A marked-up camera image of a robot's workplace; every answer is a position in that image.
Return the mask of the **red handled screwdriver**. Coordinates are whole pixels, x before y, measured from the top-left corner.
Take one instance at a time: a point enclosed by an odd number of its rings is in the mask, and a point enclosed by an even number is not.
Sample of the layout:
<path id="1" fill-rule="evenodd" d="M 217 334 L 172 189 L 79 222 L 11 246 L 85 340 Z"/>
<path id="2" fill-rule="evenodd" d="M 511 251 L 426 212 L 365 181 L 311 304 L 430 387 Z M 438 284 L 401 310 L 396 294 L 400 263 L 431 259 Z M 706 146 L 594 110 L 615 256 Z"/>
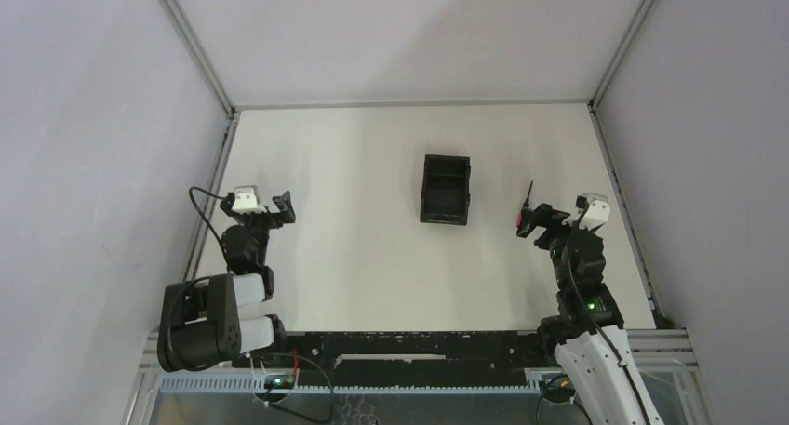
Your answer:
<path id="1" fill-rule="evenodd" d="M 534 181 L 532 180 L 528 186 L 528 192 L 525 198 L 523 205 L 520 208 L 517 223 L 516 223 L 516 231 L 517 233 L 521 233 L 528 227 L 529 218 L 531 216 L 531 209 L 530 209 L 530 196 L 533 188 Z"/>

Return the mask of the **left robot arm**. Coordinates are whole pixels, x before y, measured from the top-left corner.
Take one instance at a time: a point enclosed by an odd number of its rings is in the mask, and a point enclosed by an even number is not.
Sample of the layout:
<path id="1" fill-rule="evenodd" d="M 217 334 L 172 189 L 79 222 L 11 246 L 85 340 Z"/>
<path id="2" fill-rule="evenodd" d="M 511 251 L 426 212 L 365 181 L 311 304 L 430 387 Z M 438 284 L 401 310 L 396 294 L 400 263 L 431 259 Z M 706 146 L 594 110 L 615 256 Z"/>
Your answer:
<path id="1" fill-rule="evenodd" d="M 242 356 L 282 365 L 291 345 L 283 322 L 273 313 L 245 317 L 242 311 L 271 300 L 274 271 L 267 265 L 273 230 L 292 224 L 291 193 L 261 201 L 255 185 L 217 195 L 220 209 L 234 225 L 218 232 L 204 211 L 198 213 L 224 259 L 223 272 L 166 287 L 156 354 L 167 372 L 198 372 Z"/>

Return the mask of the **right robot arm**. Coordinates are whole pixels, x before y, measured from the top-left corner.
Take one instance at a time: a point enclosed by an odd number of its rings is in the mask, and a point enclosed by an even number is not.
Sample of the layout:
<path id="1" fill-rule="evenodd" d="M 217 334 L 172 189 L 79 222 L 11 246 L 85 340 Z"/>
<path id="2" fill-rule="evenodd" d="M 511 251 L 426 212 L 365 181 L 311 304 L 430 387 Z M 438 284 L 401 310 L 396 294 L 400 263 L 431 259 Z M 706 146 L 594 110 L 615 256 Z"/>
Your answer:
<path id="1" fill-rule="evenodd" d="M 581 403 L 592 424 L 661 424 L 637 368 L 622 313 L 604 282 L 604 244 L 597 232 L 611 205 L 599 194 L 583 193 L 568 213 L 542 203 L 522 205 L 516 234 L 535 230 L 537 248 L 548 253 L 557 285 L 558 313 L 542 319 L 538 353 L 559 365 L 567 387 L 561 393 Z"/>

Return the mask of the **black plastic bin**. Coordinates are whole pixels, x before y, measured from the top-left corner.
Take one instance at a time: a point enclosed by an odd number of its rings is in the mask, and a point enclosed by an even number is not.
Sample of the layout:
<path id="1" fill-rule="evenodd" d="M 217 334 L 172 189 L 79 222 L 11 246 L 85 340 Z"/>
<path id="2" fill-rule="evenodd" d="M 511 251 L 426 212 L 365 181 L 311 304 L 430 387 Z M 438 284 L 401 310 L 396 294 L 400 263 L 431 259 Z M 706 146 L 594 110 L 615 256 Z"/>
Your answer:
<path id="1" fill-rule="evenodd" d="M 465 226 L 471 202 L 471 159 L 426 154 L 420 198 L 420 222 Z"/>

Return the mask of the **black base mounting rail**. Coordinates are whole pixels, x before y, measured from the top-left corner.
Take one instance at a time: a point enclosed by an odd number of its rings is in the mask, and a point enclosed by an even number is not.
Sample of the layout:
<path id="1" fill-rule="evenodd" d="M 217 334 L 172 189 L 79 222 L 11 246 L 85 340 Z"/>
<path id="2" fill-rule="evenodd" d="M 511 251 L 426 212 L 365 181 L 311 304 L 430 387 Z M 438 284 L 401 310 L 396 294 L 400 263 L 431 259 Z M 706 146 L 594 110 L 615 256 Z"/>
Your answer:
<path id="1" fill-rule="evenodd" d="M 290 332 L 283 347 L 232 361 L 241 369 L 298 369 L 300 379 L 334 386 L 459 385 L 513 381 L 555 359 L 531 331 Z"/>

